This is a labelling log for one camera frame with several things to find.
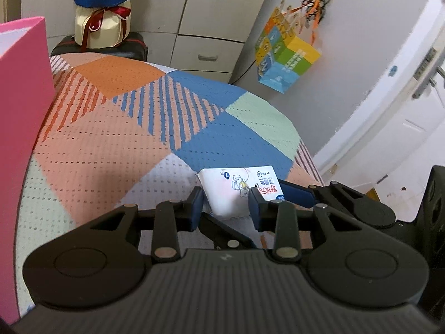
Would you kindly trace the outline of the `white tissue pack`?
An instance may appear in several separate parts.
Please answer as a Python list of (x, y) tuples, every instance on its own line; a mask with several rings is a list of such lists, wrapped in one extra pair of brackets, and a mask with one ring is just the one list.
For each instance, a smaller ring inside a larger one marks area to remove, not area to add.
[(248, 195), (251, 188), (257, 188), (266, 201), (284, 200), (271, 165), (205, 168), (198, 173), (198, 178), (207, 196), (211, 214), (218, 219), (248, 216)]

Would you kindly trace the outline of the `white door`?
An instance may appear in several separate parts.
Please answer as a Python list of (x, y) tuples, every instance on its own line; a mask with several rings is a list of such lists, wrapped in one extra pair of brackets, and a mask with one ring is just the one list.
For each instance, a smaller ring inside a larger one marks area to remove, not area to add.
[(443, 122), (444, 0), (427, 0), (368, 97), (314, 160), (325, 183), (375, 190), (399, 220), (411, 222), (432, 167), (416, 152)]

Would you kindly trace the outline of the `colourful patterned tablecloth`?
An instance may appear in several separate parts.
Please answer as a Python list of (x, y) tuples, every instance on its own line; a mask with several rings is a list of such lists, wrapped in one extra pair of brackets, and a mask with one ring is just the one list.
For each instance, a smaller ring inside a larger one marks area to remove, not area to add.
[(207, 167), (272, 166), (321, 182), (292, 122), (249, 91), (99, 53), (51, 57), (54, 105), (20, 201), (15, 268), (35, 248), (125, 203), (180, 201)]

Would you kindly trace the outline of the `colourful hanging paper bag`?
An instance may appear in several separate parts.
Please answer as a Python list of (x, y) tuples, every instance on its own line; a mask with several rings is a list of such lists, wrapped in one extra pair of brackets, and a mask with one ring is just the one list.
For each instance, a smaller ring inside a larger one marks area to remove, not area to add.
[(285, 0), (274, 8), (255, 43), (258, 82), (281, 94), (321, 57), (318, 27), (331, 0)]

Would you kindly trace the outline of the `beige wardrobe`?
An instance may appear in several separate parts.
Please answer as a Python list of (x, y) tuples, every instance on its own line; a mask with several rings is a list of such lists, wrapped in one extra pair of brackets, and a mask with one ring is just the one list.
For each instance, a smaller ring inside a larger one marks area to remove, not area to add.
[[(228, 82), (264, 0), (131, 0), (131, 28), (148, 61)], [(73, 0), (21, 0), (23, 17), (43, 16), (53, 49), (74, 33)]]

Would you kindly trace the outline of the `pink storage box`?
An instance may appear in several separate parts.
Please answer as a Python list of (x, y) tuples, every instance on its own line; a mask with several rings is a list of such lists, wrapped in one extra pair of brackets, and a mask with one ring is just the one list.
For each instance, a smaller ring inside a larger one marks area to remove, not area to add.
[(19, 317), (15, 236), (23, 182), (55, 89), (45, 19), (1, 25), (1, 319)]

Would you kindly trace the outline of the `flower bouquet blue wrap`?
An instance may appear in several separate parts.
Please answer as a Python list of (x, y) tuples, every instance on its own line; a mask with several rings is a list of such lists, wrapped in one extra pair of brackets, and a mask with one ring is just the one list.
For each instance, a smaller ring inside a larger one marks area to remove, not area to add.
[(130, 0), (74, 0), (75, 43), (80, 51), (113, 48), (130, 32)]

